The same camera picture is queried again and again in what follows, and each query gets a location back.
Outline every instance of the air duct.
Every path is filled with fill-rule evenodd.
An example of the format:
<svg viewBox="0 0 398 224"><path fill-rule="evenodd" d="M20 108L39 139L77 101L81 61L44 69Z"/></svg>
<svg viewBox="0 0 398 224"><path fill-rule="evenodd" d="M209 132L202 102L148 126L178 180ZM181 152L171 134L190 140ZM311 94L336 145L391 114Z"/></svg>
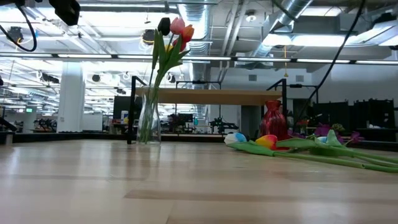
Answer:
<svg viewBox="0 0 398 224"><path fill-rule="evenodd" d="M270 32L274 32L275 30L282 29L282 32L291 32L294 20L300 17L312 1L313 0L284 0L282 2L282 10L277 12L277 14L268 16L264 22L264 39ZM264 45L261 42L260 46L251 53L250 57L266 57L273 47L274 46ZM259 62L252 62L244 65L237 65L236 68L252 70L255 68L265 68L265 66Z"/></svg>
<svg viewBox="0 0 398 224"><path fill-rule="evenodd" d="M181 4L178 9L186 25L192 24L195 28L193 35L194 39L206 39L210 28L210 7L209 5L202 4ZM209 54L209 43L205 42L190 42L189 55L191 56L204 56ZM190 74L192 80L209 81L206 78L210 72L210 64L207 63L192 63L190 65ZM192 85L193 89L203 89L204 85ZM205 107L203 105L195 105L198 111L198 117L203 117L205 114Z"/></svg>

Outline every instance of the black cable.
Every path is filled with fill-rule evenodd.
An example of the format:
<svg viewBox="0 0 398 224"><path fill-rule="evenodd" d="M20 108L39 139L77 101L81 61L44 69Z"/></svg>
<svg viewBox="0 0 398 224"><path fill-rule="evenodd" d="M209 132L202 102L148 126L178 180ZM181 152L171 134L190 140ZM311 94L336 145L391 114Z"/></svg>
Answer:
<svg viewBox="0 0 398 224"><path fill-rule="evenodd" d="M30 32L32 33L32 37L33 37L33 47L32 49L27 49L23 46L21 46L17 41L15 41L14 39L12 39L12 37L7 33L7 31L0 25L0 29L1 31L4 33L4 35L6 35L6 37L12 42L14 43L16 46L18 46L20 49L25 50L26 52L33 52L36 50L37 48L37 39L36 39L36 35L35 35L35 30L33 30L32 24L30 23L30 21L28 20L26 13L22 10L22 8L18 5L16 5L18 10L22 13L22 15L25 17L26 23L29 26Z"/></svg>
<svg viewBox="0 0 398 224"><path fill-rule="evenodd" d="M354 30L354 28L355 28L355 26L356 26L356 23L358 22L359 17L361 16L363 7L364 7L364 5L365 5L365 2L366 2L366 0L362 0L361 5L359 6L358 12L356 13L354 22L353 22L353 24L351 25L351 27L349 28L348 33L347 33L346 37L344 38L344 41L343 41L342 45L341 45L340 48L338 49L337 54L336 54L335 58L333 59L332 63L330 64L329 69L328 69L328 71L326 72L325 76L322 78L322 81L319 83L319 85L315 88L315 90L311 93L310 97L309 97L309 98L307 99L307 101L305 102L304 107L301 109L301 112L300 112L300 114L299 114L299 116L298 116L297 121L296 121L296 122L294 123L294 125L293 125L293 130L294 130L294 128L296 127L297 122L300 121L301 117L303 116L303 113L304 113L304 111L307 109L307 106L308 106L309 102L311 101L312 97L313 97L313 96L315 95L315 93L321 88L321 86L324 84L324 82L325 82L326 79L328 78L328 76L329 76L329 74L330 74L330 72L331 72L331 69L332 69L333 66L335 65L338 56L340 55L341 51L343 50L344 45L346 44L346 42L347 42L349 36L350 36L351 33L353 32L353 30Z"/></svg>

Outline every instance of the wooden shelf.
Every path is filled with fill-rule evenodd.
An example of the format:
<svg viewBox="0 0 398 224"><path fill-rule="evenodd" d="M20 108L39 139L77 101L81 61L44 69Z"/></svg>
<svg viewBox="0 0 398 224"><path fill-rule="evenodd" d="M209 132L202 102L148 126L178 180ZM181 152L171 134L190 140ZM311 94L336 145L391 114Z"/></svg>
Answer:
<svg viewBox="0 0 398 224"><path fill-rule="evenodd" d="M143 88L137 88L136 94L141 96ZM203 105L264 105L268 100L282 97L281 91L250 91L250 90L190 90L161 88L159 103L186 103Z"/></svg>

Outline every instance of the pillar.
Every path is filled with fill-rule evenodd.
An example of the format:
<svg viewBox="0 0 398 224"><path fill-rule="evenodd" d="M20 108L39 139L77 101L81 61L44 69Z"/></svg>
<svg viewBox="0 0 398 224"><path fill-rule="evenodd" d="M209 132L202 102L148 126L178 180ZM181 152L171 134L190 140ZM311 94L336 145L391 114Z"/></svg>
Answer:
<svg viewBox="0 0 398 224"><path fill-rule="evenodd" d="M23 133L33 133L35 129L35 120L37 119L37 107L36 106L26 106L25 113L23 115L24 127L22 129Z"/></svg>
<svg viewBox="0 0 398 224"><path fill-rule="evenodd" d="M57 132L80 132L83 124L86 78L80 62L62 66Z"/></svg>

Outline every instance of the glass vase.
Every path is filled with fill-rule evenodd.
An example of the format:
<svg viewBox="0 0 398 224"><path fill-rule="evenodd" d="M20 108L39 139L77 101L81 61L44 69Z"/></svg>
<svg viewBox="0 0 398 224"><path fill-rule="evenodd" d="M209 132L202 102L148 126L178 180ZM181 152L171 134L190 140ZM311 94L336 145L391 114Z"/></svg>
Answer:
<svg viewBox="0 0 398 224"><path fill-rule="evenodd" d="M160 144L160 118L157 109L158 88L144 87L142 92L142 109L139 115L137 143Z"/></svg>
<svg viewBox="0 0 398 224"><path fill-rule="evenodd" d="M267 112L261 122L261 136L273 134L278 137L278 141L288 139L286 119L279 111L281 102L270 100L266 102Z"/></svg>

